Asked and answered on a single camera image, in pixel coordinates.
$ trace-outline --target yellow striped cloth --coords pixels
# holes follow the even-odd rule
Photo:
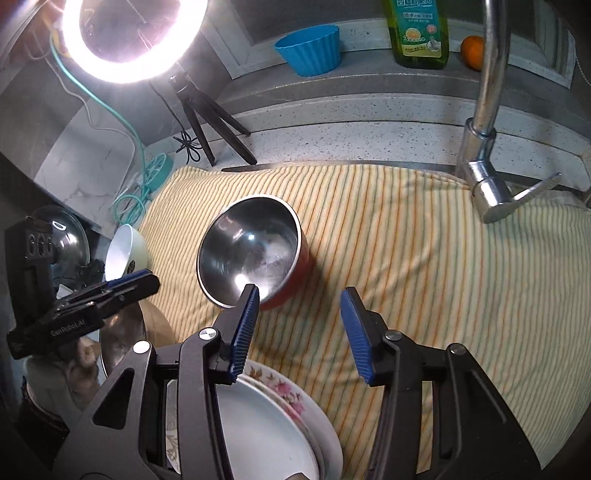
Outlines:
[[[209,223],[254,193],[297,212],[316,259],[303,288],[260,315],[251,357],[294,380],[327,413],[344,478],[361,479],[381,390],[359,380],[339,317],[355,286],[366,307],[417,343],[464,343],[497,386],[542,465],[591,401],[591,215],[537,199],[480,223],[467,187],[420,171],[370,165],[285,167],[172,176],[141,226],[162,287],[152,298],[177,340],[218,313],[195,260]],[[430,461],[430,397],[420,469]]]

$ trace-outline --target dish soap bottle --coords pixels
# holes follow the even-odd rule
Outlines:
[[[383,0],[396,61],[415,69],[442,69],[449,58],[443,0]]]

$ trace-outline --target faucet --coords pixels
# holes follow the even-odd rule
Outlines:
[[[510,214],[534,196],[550,190],[560,181],[560,173],[513,196],[490,161],[495,143],[496,114],[509,57],[510,32],[506,0],[483,0],[485,50],[480,92],[474,117],[466,120],[462,146],[456,163],[456,176],[470,187],[472,203],[482,223],[494,223]]]

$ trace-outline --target white plate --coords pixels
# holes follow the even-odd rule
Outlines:
[[[316,402],[289,378],[266,365],[247,359],[244,374],[262,382],[292,406],[320,445],[325,479],[340,480],[343,450],[330,420]]]
[[[167,390],[166,452],[180,473],[176,386],[173,380]],[[241,378],[231,386],[217,385],[216,389],[235,480],[278,480],[299,472],[310,480],[320,480],[310,444],[281,407]]]
[[[318,464],[318,472],[320,480],[324,480],[324,459],[322,457],[322,449],[320,448],[320,444],[316,440],[314,434],[310,431],[310,429],[306,426],[304,420],[300,417],[300,414],[297,413],[291,405],[287,403],[286,400],[283,399],[275,390],[272,390],[270,387],[267,387],[263,382],[256,380],[253,377],[249,377],[248,375],[241,374],[240,378],[242,378],[245,382],[250,383],[253,387],[259,389],[263,394],[269,397],[272,401],[274,401],[285,413],[287,413],[290,418],[294,421],[300,431],[308,440],[308,443],[312,447],[312,451],[314,452],[314,456],[316,457],[316,463]]]

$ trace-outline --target bottle label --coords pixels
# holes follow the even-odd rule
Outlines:
[[[437,0],[391,0],[400,29],[402,54],[407,57],[440,58],[441,29]]]

